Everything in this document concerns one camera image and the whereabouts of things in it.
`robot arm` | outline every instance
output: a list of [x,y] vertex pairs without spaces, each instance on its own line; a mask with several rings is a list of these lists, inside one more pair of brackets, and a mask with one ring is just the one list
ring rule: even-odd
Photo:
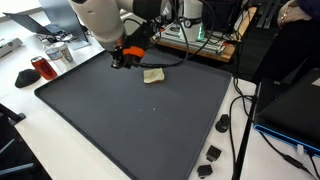
[[151,20],[161,14],[167,3],[167,0],[68,1],[100,45],[111,53],[115,60],[112,66],[115,68],[123,66],[122,49],[128,48],[124,25],[120,19],[120,9],[132,12],[145,20]]

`desk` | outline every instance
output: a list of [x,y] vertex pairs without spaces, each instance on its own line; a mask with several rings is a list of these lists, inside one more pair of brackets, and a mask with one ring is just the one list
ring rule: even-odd
[[[250,22],[251,22],[253,16],[255,15],[256,11],[257,11],[257,8],[255,8],[255,7],[250,8],[248,11],[248,14],[241,21],[239,29],[238,29],[241,36],[243,36],[244,33],[246,32],[246,30],[249,27]],[[158,44],[162,45],[162,46],[170,47],[173,49],[186,51],[185,46],[181,46],[181,45],[178,45],[175,43],[163,42],[160,40],[160,42]],[[204,51],[200,51],[198,53],[198,55],[228,63],[228,62],[230,62],[230,59],[232,58],[235,50],[236,50],[235,47],[233,45],[229,44],[229,45],[225,46],[225,49],[223,50],[223,52],[220,55],[217,55],[214,52],[208,53],[208,52],[204,52]],[[193,49],[193,48],[189,49],[189,52],[191,52],[191,53],[194,53],[196,51],[197,51],[197,49]]]
[[[266,137],[280,152],[288,154],[302,162],[295,148],[274,138]],[[313,159],[319,169],[320,158],[314,157]],[[305,160],[308,163],[308,166],[313,170],[309,157],[306,155]],[[312,180],[314,178],[303,170],[297,169],[283,160],[282,157],[266,143],[262,136],[251,127],[241,179]]]
[[[77,130],[62,119],[57,113],[39,100],[33,91],[47,81],[41,78],[36,83],[17,89],[14,87],[18,72],[32,68],[30,59],[36,55],[43,55],[42,49],[31,36],[22,39],[24,46],[0,59],[0,101],[14,112],[22,112],[27,118],[15,126],[30,149],[53,179],[129,179],[104,154],[97,150]],[[90,39],[93,44],[77,51],[72,51],[76,63],[81,63],[99,53],[101,48]],[[239,86],[244,94],[253,94],[256,86],[240,80]],[[231,101],[238,96],[230,84],[226,96],[220,107],[218,118],[227,113]],[[232,122],[236,152],[239,151],[247,117],[242,103],[236,102],[233,109]],[[190,179],[199,179],[196,169],[199,165],[209,164],[205,154],[210,145],[222,150],[220,158],[211,163],[214,173],[207,179],[231,179],[232,153],[228,133],[218,133],[212,128],[199,159],[192,171]]]

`black mat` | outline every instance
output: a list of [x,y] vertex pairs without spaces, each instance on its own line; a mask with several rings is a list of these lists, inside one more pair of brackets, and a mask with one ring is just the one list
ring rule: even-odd
[[[144,62],[173,63],[148,51]],[[231,74],[187,62],[144,84],[141,68],[112,69],[101,53],[35,91],[130,178],[185,180],[200,154]]]

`laptop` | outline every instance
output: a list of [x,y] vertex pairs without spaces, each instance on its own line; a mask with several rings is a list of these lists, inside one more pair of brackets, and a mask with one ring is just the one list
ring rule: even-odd
[[320,156],[320,70],[311,70],[258,112],[254,121],[257,131]]
[[23,15],[23,14],[12,14],[12,13],[3,13],[13,21],[17,22],[21,26],[25,27],[31,32],[37,33],[37,34],[45,34],[45,35],[57,35],[61,33],[63,30],[59,27],[49,24],[46,26],[42,26],[37,21],[32,19],[29,15]]

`white cable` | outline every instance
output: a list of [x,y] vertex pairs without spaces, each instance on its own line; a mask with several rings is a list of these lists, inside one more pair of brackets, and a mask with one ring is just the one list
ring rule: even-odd
[[300,144],[297,145],[297,151],[298,151],[298,154],[300,155],[301,157],[301,160],[302,160],[302,164],[308,169],[308,171],[310,172],[310,174],[312,174],[312,176],[319,180],[319,178],[317,177],[316,173],[312,170],[312,168],[310,168],[308,166],[308,164],[306,163],[306,160],[304,158],[304,147]]

